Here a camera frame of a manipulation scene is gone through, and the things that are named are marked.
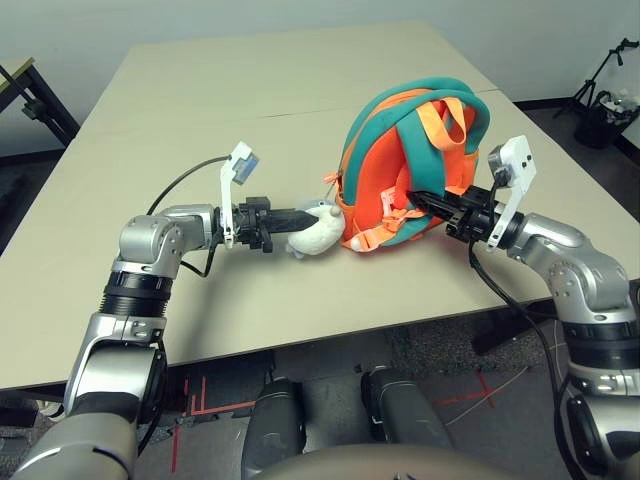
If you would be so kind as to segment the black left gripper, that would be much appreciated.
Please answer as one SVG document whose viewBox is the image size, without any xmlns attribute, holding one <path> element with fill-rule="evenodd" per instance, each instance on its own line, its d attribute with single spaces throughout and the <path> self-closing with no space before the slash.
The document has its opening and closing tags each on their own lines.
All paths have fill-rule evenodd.
<svg viewBox="0 0 640 480">
<path fill-rule="evenodd" d="M 318 222 L 316 215 L 297 209 L 272 209 L 267 197 L 247 197 L 233 211 L 235 238 L 251 250 L 273 251 L 271 233 L 306 230 Z"/>
</svg>

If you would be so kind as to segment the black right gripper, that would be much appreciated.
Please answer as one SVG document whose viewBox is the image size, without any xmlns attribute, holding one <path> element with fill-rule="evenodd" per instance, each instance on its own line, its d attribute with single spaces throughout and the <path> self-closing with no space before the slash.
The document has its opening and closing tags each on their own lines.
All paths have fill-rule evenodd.
<svg viewBox="0 0 640 480">
<path fill-rule="evenodd" d="M 463 194 L 410 191 L 407 198 L 417 208 L 427 208 L 426 214 L 435 224 L 447 222 L 446 234 L 463 243 L 486 242 L 496 223 L 496 187 L 486 190 L 470 186 Z M 453 213 L 442 208 L 453 208 Z"/>
</svg>

